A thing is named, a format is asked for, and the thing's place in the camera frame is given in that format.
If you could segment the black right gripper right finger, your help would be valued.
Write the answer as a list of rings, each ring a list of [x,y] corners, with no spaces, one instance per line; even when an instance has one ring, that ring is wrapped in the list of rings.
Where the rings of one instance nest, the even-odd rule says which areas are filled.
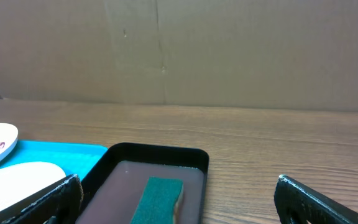
[[[358,213],[287,175],[280,175],[274,203],[285,224],[358,224]]]

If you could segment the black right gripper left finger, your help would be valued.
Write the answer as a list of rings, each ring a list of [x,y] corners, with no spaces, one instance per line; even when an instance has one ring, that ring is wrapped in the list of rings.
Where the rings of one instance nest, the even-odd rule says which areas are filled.
[[[78,175],[72,174],[58,181],[50,192],[23,208],[3,224],[75,223],[78,218],[83,189]]]

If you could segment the yellow plate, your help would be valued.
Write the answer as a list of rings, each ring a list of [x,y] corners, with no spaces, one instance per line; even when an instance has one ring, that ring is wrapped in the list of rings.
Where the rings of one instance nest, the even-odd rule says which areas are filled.
[[[25,162],[0,169],[0,211],[66,177],[49,162]]]

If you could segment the green yellow sponge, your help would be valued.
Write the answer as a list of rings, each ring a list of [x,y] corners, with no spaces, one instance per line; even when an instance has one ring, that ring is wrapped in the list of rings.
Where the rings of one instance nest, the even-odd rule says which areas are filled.
[[[174,224],[183,198],[183,181],[150,177],[131,224]]]

